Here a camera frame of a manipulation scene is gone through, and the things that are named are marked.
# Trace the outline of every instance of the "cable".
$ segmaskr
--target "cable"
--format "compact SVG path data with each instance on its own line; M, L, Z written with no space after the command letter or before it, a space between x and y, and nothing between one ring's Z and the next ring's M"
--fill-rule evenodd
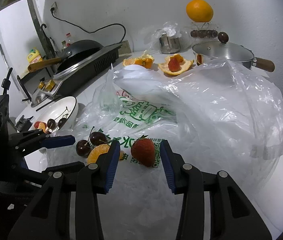
M104 27L102 27L102 28L99 28L99 29L97 29L97 30L95 30L95 31L93 31L93 32L89 32L89 31L86 31L85 29L83 29L82 27L80 27L80 26L78 26L78 25L76 25L76 24L73 24L73 23L71 23L71 22L69 22L69 21L62 20L62 19L57 18L57 17L53 14L53 11L54 11L54 10L55 10L55 8L50 8L51 15L52 15L55 19L60 20L60 21L62 21L62 22L69 23L69 24L71 24L71 25L73 25L73 26L76 26L76 27L80 28L82 31L84 31L84 32L86 32L86 33L92 34L92 33L95 33L95 32L97 32L97 31L100 31L100 30L102 30L102 29L105 29L105 28L107 28L107 27L110 27L110 26L113 26L113 25L119 25L119 26L122 26L122 27L123 27L124 33L123 33L123 38L122 38L122 39L120 40L120 42L118 42L118 43L121 43L121 42L123 41L123 39L125 38L125 36L126 36L126 28L125 28L124 25L122 25L122 24L120 24L120 23L112 23L112 24L109 24L109 25L104 26Z

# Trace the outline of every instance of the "saucepan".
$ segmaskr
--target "saucepan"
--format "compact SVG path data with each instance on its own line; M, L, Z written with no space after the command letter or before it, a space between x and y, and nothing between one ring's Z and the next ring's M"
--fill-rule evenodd
M268 72L275 70L275 65L271 60L255 57L251 50L228 42L229 37L227 33L220 32L217 37L218 41L198 43L192 47L197 65L206 63L213 58L225 57L241 63L248 69L254 66Z

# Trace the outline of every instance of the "saucepan lid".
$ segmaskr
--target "saucepan lid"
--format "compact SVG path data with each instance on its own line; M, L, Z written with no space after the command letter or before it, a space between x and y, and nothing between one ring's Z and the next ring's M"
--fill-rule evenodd
M192 49L195 53L212 58L225 57L234 61L250 61L254 54L242 46L228 42L225 32L218 34L218 41L207 41L195 44Z

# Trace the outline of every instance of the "yellow bottle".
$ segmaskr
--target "yellow bottle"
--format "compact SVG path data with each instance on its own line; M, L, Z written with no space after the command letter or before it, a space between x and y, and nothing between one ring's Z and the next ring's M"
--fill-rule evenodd
M43 58L41 57L38 49L33 48L30 53L28 54L28 62L29 64L35 63L35 62L39 62L39 61L43 61Z

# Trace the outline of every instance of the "blue gripper pad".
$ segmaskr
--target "blue gripper pad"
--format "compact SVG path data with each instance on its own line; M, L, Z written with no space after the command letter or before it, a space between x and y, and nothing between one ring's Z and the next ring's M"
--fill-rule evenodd
M99 175L94 181L96 193L107 194L112 188L119 161L120 144L113 141L107 153L99 155L96 163L100 167Z
M160 158L163 163L164 172L167 180L168 187L171 189L172 193L176 192L175 175L173 167L170 163L167 150L164 141L160 143Z
M41 141L40 146L47 149L53 149L58 147L70 146L76 142L76 139L72 135L49 137Z
M108 170L106 172L106 183L105 183L105 186L104 186L106 193L108 193L108 191L113 186L114 177L115 177L115 173L116 173L116 169L117 169L117 165L118 165L118 161L119 161L119 156L120 156L120 144L119 144L119 142L114 141L113 143L115 144L115 149L114 149L114 153L111 157L111 161L109 163Z
M172 193L183 194L187 190L188 178L181 172L185 163L180 154L173 153L167 140L160 143L160 158L163 163L168 187Z

